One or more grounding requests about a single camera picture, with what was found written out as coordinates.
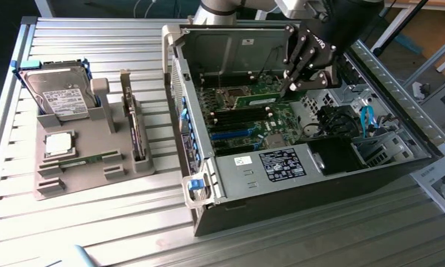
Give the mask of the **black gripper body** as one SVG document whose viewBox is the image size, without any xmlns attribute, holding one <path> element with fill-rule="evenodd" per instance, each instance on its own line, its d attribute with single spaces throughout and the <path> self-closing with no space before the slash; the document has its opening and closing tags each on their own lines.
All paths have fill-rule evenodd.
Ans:
<svg viewBox="0 0 445 267">
<path fill-rule="evenodd" d="M 305 1 L 311 19 L 300 23 L 300 32 L 308 35 L 308 49 L 315 57 L 308 68 L 320 70 L 360 38 L 369 23 L 384 8 L 384 1 Z"/>
</svg>

